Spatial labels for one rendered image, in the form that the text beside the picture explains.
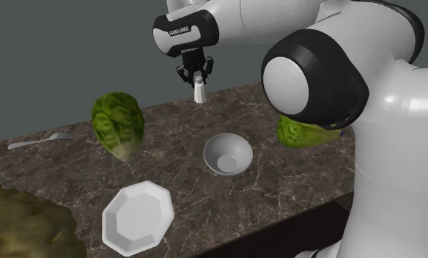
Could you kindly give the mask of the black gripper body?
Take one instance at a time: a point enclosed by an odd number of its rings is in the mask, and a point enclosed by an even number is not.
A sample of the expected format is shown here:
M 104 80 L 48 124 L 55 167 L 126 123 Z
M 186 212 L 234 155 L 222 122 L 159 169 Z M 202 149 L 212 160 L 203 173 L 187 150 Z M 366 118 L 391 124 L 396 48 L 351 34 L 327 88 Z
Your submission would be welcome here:
M 206 59 L 203 48 L 196 48 L 182 53 L 184 68 L 191 74 L 195 72 L 204 73 Z

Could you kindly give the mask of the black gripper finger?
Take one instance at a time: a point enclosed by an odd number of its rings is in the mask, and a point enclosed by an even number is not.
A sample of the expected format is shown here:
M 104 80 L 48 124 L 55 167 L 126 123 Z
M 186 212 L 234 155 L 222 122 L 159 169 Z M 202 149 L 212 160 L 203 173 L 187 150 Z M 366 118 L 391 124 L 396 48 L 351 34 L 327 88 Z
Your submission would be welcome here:
M 208 75 L 210 75 L 212 72 L 213 64 L 214 64 L 213 58 L 211 56 L 206 56 L 205 57 L 205 64 L 200 70 L 200 72 L 202 74 L 202 81 L 204 84 L 206 84 L 206 79 L 207 79 Z
M 194 70 L 192 67 L 186 67 L 184 64 L 182 64 L 176 68 L 176 71 L 184 82 L 190 84 L 191 87 L 194 88 Z

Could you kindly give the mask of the white salt shaker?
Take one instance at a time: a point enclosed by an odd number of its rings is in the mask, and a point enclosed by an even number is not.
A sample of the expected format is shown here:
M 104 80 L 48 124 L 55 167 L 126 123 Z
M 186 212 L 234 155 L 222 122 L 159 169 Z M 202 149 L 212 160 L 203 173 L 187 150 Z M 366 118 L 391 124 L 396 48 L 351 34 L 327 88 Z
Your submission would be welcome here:
M 205 87 L 203 78 L 198 75 L 194 82 L 194 101 L 196 103 L 204 103 L 206 101 Z

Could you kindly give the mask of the green lettuce head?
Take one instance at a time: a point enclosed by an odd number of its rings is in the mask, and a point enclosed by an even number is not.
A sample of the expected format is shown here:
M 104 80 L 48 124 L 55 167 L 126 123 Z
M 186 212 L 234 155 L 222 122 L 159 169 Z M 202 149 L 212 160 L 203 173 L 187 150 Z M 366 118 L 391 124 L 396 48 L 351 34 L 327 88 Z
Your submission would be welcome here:
M 109 92 L 95 101 L 91 111 L 97 140 L 116 159 L 134 159 L 144 138 L 144 116 L 137 100 L 124 92 Z
M 343 135 L 342 130 L 326 130 L 318 125 L 305 124 L 284 115 L 279 117 L 277 139 L 286 147 L 307 148 L 334 141 Z

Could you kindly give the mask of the grey round bowl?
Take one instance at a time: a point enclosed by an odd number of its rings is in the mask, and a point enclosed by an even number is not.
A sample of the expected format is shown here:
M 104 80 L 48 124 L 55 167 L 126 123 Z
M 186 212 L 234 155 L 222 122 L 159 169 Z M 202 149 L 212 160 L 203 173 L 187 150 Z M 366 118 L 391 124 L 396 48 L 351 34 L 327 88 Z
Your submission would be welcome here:
M 206 142 L 203 156 L 207 166 L 216 174 L 234 176 L 251 165 L 254 154 L 242 136 L 221 133 Z

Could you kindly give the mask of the white octagonal plate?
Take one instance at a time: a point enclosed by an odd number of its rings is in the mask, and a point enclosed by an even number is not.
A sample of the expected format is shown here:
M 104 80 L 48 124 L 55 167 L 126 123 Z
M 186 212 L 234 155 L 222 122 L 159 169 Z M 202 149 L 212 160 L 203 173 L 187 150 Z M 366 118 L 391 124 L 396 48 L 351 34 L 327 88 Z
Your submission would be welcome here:
M 156 247 L 174 220 L 170 191 L 149 180 L 122 188 L 102 214 L 102 241 L 124 257 Z

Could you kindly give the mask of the silver fork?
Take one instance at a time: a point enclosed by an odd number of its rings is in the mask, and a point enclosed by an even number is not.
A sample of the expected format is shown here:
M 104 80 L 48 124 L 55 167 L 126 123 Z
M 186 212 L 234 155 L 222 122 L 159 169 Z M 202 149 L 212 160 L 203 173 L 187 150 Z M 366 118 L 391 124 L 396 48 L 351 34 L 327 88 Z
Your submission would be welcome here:
M 26 146 L 26 145 L 38 144 L 38 143 L 41 143 L 41 142 L 44 142 L 44 141 L 53 141 L 53 140 L 56 140 L 56 139 L 72 139 L 74 137 L 75 137 L 75 135 L 71 134 L 71 133 L 55 133 L 55 134 L 51 135 L 49 138 L 46 138 L 46 139 L 12 143 L 12 144 L 10 144 L 8 146 L 7 149 L 11 150 L 11 149 L 15 149 L 15 148 L 18 148 L 18 147 L 23 147 L 23 146 Z

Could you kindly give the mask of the yellowish brown lettuce head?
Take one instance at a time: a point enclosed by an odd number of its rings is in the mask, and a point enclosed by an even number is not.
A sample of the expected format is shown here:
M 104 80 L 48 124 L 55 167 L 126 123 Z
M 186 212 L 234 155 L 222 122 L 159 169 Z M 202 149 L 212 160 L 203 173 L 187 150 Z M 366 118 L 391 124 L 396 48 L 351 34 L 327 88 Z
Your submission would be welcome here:
M 0 185 L 0 258 L 87 258 L 71 210 Z

